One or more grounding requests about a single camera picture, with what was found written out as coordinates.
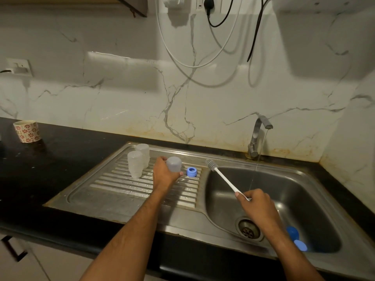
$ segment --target sink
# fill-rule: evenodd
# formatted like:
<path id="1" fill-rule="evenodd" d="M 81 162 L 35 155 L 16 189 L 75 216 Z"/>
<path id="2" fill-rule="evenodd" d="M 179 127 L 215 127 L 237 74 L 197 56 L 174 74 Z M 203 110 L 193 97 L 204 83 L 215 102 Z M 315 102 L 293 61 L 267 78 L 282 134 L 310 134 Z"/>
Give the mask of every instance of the sink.
<path id="1" fill-rule="evenodd" d="M 274 201 L 285 227 L 293 226 L 310 252 L 335 253 L 341 248 L 340 238 L 319 204 L 296 180 L 287 175 L 255 172 L 246 168 L 222 167 L 221 172 L 241 191 L 262 189 Z M 246 216 L 233 191 L 216 173 L 209 174 L 205 205 L 209 218 L 219 227 L 238 233 L 235 221 Z"/>
<path id="2" fill-rule="evenodd" d="M 177 156 L 183 169 L 196 167 L 195 178 L 180 177 L 164 201 L 158 231 L 180 235 L 247 254 L 276 258 L 259 228 L 246 217 L 231 188 L 206 166 L 215 161 L 242 192 L 260 188 L 275 202 L 285 227 L 298 229 L 305 253 L 317 268 L 366 280 L 375 279 L 375 248 L 362 230 L 313 176 L 282 165 L 199 152 L 150 146 L 150 165 L 133 179 L 128 142 L 44 206 L 89 217 L 126 223 L 152 192 L 153 165 L 158 156 Z"/>

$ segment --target black cable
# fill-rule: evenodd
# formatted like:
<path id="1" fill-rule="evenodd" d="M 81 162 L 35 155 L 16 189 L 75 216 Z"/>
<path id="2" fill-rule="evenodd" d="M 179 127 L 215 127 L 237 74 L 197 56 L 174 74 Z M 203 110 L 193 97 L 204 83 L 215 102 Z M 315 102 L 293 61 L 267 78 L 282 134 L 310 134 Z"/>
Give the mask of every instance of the black cable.
<path id="1" fill-rule="evenodd" d="M 209 24 L 210 24 L 211 27 L 213 27 L 213 28 L 217 28 L 217 27 L 221 26 L 221 25 L 225 22 L 225 20 L 228 18 L 228 15 L 229 15 L 229 13 L 230 13 L 230 11 L 231 11 L 231 9 L 232 9 L 232 4 L 233 4 L 233 0 L 231 1 L 231 5 L 229 6 L 229 10 L 228 10 L 228 12 L 227 12 L 227 15 L 226 15 L 225 18 L 222 20 L 222 22 L 219 23 L 218 25 L 213 25 L 213 24 L 211 23 L 211 21 L 210 21 L 210 10 L 211 10 L 211 9 L 207 9 L 207 19 L 209 20 Z"/>
<path id="2" fill-rule="evenodd" d="M 247 62 L 250 61 L 250 58 L 251 58 L 251 56 L 253 55 L 254 46 L 255 46 L 255 41 L 256 41 L 256 36 L 258 35 L 258 30 L 259 30 L 260 22 L 261 22 L 261 20 L 262 20 L 263 9 L 264 9 L 264 7 L 267 5 L 268 1 L 269 1 L 269 0 L 266 0 L 266 1 L 263 3 L 263 0 L 262 0 L 262 6 L 261 6 L 261 8 L 260 8 L 260 12 L 259 12 L 258 20 L 256 21 L 256 28 L 255 28 L 255 33 L 254 33 L 253 45 L 251 46 L 251 50 L 250 50 L 249 57 L 247 58 Z"/>

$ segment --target person's right arm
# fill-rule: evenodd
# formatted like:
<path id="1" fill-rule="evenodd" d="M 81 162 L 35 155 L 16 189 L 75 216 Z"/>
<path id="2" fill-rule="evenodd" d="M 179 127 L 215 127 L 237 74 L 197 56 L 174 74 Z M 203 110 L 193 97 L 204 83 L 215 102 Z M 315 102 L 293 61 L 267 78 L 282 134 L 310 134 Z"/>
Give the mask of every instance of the person's right arm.
<path id="1" fill-rule="evenodd" d="M 244 195 L 250 197 L 251 201 L 247 201 L 243 195 L 236 192 L 236 197 L 246 214 L 259 227 L 274 248 L 287 280 L 324 281 L 315 267 L 289 238 L 270 196 L 261 189 L 250 190 Z"/>

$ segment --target hanging cable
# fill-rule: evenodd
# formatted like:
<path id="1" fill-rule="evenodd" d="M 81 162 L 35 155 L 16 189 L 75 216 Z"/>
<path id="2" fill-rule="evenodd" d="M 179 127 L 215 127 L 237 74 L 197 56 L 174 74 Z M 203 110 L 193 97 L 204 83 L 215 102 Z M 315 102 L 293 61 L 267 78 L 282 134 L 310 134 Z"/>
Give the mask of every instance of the hanging cable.
<path id="1" fill-rule="evenodd" d="M 210 24 L 211 27 L 213 27 L 213 28 L 217 28 L 217 27 L 221 26 L 221 25 L 225 22 L 225 20 L 228 18 L 228 15 L 229 15 L 229 13 L 230 13 L 230 11 L 231 11 L 231 9 L 232 9 L 232 4 L 233 4 L 233 0 L 231 1 L 231 4 L 230 4 L 230 6 L 229 6 L 229 10 L 228 10 L 228 12 L 227 12 L 227 15 L 226 15 L 225 18 L 222 20 L 222 22 L 219 23 L 218 25 L 213 25 L 213 24 L 211 23 L 211 20 L 210 20 L 210 11 L 214 8 L 214 2 L 213 2 L 213 0 L 204 0 L 204 8 L 205 8 L 206 11 L 207 11 L 207 18 L 208 18 L 208 20 L 209 20 L 209 24 Z"/>
<path id="2" fill-rule="evenodd" d="M 252 44 L 252 46 L 251 46 L 251 50 L 250 50 L 249 57 L 247 58 L 247 62 L 250 61 L 250 58 L 251 58 L 251 56 L 253 55 L 254 46 L 255 46 L 255 41 L 256 41 L 256 36 L 258 35 L 258 30 L 259 30 L 260 22 L 261 22 L 261 20 L 262 20 L 263 9 L 264 9 L 264 7 L 267 5 L 268 1 L 269 1 L 269 0 L 266 0 L 266 1 L 263 3 L 263 0 L 262 0 L 262 6 L 261 6 L 261 8 L 260 8 L 260 12 L 259 12 L 258 20 L 256 21 L 256 28 L 255 28 L 255 33 L 254 33 L 253 44 Z"/>
<path id="3" fill-rule="evenodd" d="M 229 33 L 228 35 L 228 38 L 227 40 L 225 41 L 223 47 L 221 47 L 220 51 L 208 62 L 204 63 L 204 64 L 201 64 L 201 65 L 198 65 L 198 66 L 189 66 L 189 65 L 186 65 L 182 62 L 180 62 L 179 60 L 176 59 L 176 57 L 172 54 L 172 52 L 168 49 L 166 43 L 165 43 L 165 40 L 164 40 L 164 37 L 163 37 L 163 32 L 162 32 L 162 28 L 160 26 L 160 20 L 159 20 L 159 3 L 158 3 L 158 0 L 155 0 L 155 8 L 156 8 L 156 20 L 157 20 L 157 24 L 159 26 L 159 31 L 160 31 L 160 35 L 162 37 L 162 40 L 163 40 L 163 43 L 164 43 L 164 46 L 165 46 L 165 49 L 168 51 L 169 55 L 179 64 L 181 64 L 182 66 L 185 66 L 185 67 L 188 67 L 188 68 L 200 68 L 200 67 L 203 67 L 203 66 L 206 66 L 208 64 L 210 64 L 212 61 L 214 61 L 219 55 L 220 53 L 224 50 L 224 47 L 227 45 L 228 41 L 229 41 L 229 38 L 232 36 L 232 33 L 234 31 L 234 27 L 236 26 L 236 23 L 237 23 L 237 19 L 238 19 L 238 16 L 240 15 L 240 9 L 241 9 L 241 4 L 242 4 L 242 0 L 240 2 L 240 5 L 238 7 L 238 12 L 237 12 L 237 16 L 236 16 L 236 19 L 234 20 L 234 23 L 233 23 L 233 27 L 231 29 L 231 32 Z"/>

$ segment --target hand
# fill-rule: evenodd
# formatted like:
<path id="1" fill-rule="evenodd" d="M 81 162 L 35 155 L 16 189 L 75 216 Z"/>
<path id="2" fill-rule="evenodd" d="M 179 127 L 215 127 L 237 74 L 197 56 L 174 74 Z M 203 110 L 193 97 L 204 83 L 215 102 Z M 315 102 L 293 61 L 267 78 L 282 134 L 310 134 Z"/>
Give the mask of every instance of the hand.
<path id="1" fill-rule="evenodd" d="M 166 157 L 158 157 L 154 165 L 153 192 L 166 195 L 175 181 L 183 175 L 183 172 L 170 172 L 166 166 Z"/>
<path id="2" fill-rule="evenodd" d="M 246 215 L 260 228 L 267 239 L 273 235 L 285 233 L 275 204 L 267 193 L 261 189 L 245 192 L 244 195 L 250 197 L 251 201 L 247 201 L 239 192 L 236 192 L 235 195 Z"/>

